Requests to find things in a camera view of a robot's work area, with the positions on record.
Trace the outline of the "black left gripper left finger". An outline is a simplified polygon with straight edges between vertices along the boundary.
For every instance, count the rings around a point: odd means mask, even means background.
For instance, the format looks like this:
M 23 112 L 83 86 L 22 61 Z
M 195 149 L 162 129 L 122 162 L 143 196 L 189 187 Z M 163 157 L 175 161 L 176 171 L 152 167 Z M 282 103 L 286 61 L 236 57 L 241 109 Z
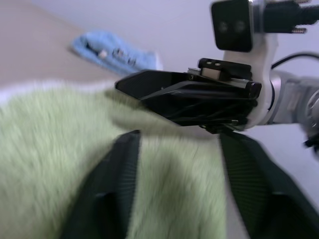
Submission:
M 136 191 L 140 131 L 120 135 L 84 180 L 61 239 L 126 239 Z

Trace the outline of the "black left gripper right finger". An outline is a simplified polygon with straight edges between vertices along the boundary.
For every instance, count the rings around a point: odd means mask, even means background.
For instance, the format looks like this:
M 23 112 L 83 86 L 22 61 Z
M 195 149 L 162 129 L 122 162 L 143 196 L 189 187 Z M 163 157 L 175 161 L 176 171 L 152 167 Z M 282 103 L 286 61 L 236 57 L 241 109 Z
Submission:
M 319 239 L 319 212 L 261 145 L 220 135 L 230 190 L 250 239 Z

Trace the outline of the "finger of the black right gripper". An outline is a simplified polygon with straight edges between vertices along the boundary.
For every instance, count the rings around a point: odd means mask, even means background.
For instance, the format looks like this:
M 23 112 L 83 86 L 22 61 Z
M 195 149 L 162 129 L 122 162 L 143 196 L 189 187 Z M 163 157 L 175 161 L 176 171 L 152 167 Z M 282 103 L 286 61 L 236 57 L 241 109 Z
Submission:
M 152 112 L 180 126 L 246 124 L 254 94 L 219 83 L 183 81 L 140 98 Z
M 188 73 L 146 70 L 117 81 L 115 88 L 139 100 L 179 82 L 188 81 L 189 77 Z

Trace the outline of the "green fleece towel white edge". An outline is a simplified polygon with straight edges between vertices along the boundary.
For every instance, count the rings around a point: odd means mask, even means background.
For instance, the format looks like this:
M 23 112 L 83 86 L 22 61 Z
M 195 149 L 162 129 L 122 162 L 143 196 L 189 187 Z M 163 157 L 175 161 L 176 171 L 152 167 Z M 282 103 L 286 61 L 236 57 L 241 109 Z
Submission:
M 0 93 L 0 239 L 61 239 L 84 180 L 140 131 L 126 239 L 226 239 L 217 136 L 197 136 L 109 84 Z

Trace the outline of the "light blue folded towel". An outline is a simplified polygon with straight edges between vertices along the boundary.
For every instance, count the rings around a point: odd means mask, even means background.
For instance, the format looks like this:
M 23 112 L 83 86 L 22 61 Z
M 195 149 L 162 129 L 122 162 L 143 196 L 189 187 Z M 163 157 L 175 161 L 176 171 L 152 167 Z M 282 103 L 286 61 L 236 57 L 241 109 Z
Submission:
M 142 50 L 108 31 L 85 32 L 73 40 L 71 49 L 89 62 L 122 76 L 163 69 L 157 53 Z

